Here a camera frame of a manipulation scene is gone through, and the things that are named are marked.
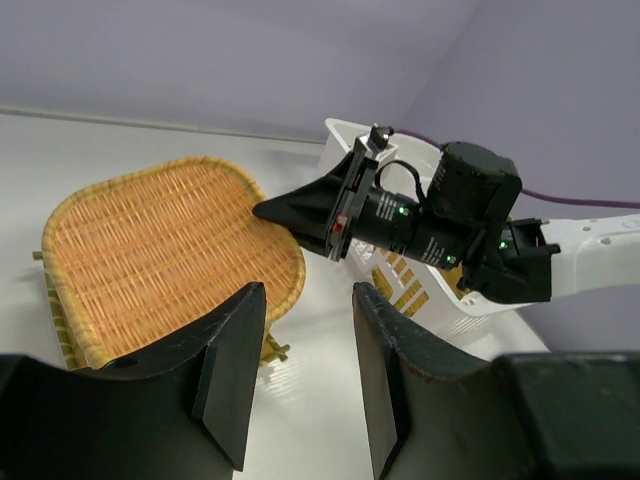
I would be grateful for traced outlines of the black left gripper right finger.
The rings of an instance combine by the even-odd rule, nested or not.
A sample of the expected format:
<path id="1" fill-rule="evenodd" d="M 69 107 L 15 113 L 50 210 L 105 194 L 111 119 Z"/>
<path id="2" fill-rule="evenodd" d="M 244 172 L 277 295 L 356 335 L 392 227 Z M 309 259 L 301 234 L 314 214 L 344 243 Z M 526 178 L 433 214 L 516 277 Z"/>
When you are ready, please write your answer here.
<path id="1" fill-rule="evenodd" d="M 635 353 L 508 354 L 485 361 L 353 287 L 377 479 L 635 479 Z"/>

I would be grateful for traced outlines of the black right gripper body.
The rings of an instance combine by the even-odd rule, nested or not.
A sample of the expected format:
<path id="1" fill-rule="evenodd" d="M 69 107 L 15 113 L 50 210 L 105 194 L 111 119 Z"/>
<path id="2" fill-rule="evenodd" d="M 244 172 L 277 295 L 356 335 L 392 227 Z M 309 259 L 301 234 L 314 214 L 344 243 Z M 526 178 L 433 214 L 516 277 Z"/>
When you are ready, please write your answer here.
<path id="1" fill-rule="evenodd" d="M 426 225 L 426 194 L 418 170 L 401 159 L 379 163 L 367 156 L 366 137 L 357 137 L 346 153 L 358 157 L 357 212 L 348 220 L 339 214 L 329 228 L 329 258 L 346 257 L 353 240 L 360 240 L 414 260 L 428 257 L 430 234 Z M 411 177 L 413 194 L 407 196 L 383 186 L 384 171 L 392 166 Z"/>

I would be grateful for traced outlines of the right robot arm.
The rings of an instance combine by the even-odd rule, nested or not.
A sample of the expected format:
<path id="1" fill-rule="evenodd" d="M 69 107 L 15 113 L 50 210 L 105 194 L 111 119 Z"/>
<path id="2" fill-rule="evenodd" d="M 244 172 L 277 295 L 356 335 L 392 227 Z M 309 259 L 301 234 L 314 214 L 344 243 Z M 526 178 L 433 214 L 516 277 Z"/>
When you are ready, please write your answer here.
<path id="1" fill-rule="evenodd" d="M 354 240 L 421 264 L 462 271 L 458 287 L 499 304 L 544 303 L 639 280 L 639 219 L 513 220 L 522 189 L 514 163 L 479 145 L 449 142 L 428 185 L 407 197 L 381 184 L 392 133 L 355 139 L 327 174 L 255 205 L 301 247 L 334 261 Z"/>

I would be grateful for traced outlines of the square bamboo woven plate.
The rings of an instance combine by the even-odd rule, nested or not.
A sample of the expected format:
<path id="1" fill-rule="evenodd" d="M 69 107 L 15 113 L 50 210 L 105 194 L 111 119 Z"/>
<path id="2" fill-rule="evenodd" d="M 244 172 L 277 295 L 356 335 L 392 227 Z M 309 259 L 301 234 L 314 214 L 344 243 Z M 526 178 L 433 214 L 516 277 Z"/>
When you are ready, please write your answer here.
<path id="1" fill-rule="evenodd" d="M 68 370 L 84 369 L 87 367 L 85 355 L 77 343 L 72 329 L 67 325 L 67 316 L 46 265 L 43 265 L 43 268 L 51 318 L 65 365 Z M 299 280 L 290 282 L 287 288 L 275 287 L 269 282 L 265 284 L 267 287 L 267 319 L 261 350 L 261 367 L 274 361 L 284 362 L 288 359 L 290 346 L 288 344 L 280 345 L 270 331 L 275 321 L 287 313 L 298 300 L 301 285 Z"/>

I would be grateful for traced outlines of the thick tan woven plate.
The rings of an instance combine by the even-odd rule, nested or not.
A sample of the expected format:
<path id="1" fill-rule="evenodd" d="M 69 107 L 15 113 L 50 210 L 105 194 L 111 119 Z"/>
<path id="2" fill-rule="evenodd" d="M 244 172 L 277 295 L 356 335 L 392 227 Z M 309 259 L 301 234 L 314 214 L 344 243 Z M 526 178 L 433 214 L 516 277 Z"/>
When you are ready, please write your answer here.
<path id="1" fill-rule="evenodd" d="M 299 280 L 300 298 L 302 250 L 287 230 L 252 214 L 263 199 L 240 166 L 194 156 L 60 203 L 35 258 L 50 273 L 87 367 L 150 345 L 250 282 L 262 283 L 267 298 L 267 282 L 287 288 Z"/>

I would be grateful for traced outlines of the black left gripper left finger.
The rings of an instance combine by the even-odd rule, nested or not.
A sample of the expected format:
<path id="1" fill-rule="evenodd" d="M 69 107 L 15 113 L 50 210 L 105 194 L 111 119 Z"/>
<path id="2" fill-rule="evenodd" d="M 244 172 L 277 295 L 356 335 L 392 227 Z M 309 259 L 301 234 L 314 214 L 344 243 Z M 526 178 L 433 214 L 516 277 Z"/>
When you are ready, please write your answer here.
<path id="1" fill-rule="evenodd" d="M 5 479 L 229 479 L 244 466 L 266 320 L 252 282 L 105 367 L 1 358 Z"/>

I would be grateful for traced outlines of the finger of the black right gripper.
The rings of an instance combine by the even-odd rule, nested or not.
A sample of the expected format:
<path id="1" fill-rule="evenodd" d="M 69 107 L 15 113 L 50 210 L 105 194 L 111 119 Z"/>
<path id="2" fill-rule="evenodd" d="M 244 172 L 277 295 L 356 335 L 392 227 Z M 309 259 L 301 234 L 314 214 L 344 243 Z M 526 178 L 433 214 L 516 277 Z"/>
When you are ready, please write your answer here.
<path id="1" fill-rule="evenodd" d="M 331 247 L 329 246 L 329 228 L 327 224 L 283 224 L 294 237 L 301 248 L 311 253 L 328 258 Z"/>
<path id="2" fill-rule="evenodd" d="M 357 212 L 358 157 L 347 154 L 327 174 L 293 191 L 257 203 L 252 214 L 278 225 L 331 225 Z"/>

